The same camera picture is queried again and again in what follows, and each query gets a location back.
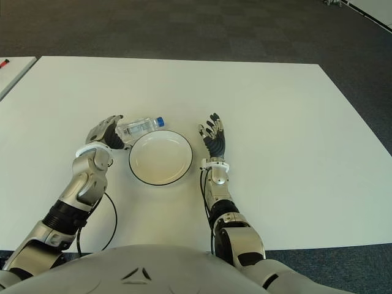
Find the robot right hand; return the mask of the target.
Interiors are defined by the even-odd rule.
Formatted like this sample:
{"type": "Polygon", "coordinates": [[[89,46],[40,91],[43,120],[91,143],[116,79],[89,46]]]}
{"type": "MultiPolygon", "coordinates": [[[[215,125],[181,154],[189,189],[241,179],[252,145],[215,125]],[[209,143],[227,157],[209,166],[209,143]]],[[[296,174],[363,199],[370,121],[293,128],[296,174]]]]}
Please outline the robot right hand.
{"type": "Polygon", "coordinates": [[[223,122],[217,113],[213,113],[209,116],[206,124],[208,127],[203,124],[198,126],[198,133],[209,152],[209,156],[223,159],[226,147],[223,122]]]}

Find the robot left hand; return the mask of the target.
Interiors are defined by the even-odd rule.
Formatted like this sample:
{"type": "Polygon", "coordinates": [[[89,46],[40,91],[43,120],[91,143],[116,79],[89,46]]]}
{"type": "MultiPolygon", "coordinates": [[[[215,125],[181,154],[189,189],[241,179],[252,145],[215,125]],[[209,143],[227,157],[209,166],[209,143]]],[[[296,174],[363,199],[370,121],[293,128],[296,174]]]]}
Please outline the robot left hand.
{"type": "Polygon", "coordinates": [[[85,143],[99,142],[107,145],[111,149],[129,150],[130,146],[125,144],[116,132],[120,119],[123,119],[123,115],[113,115],[102,120],[89,131],[85,143]]]}

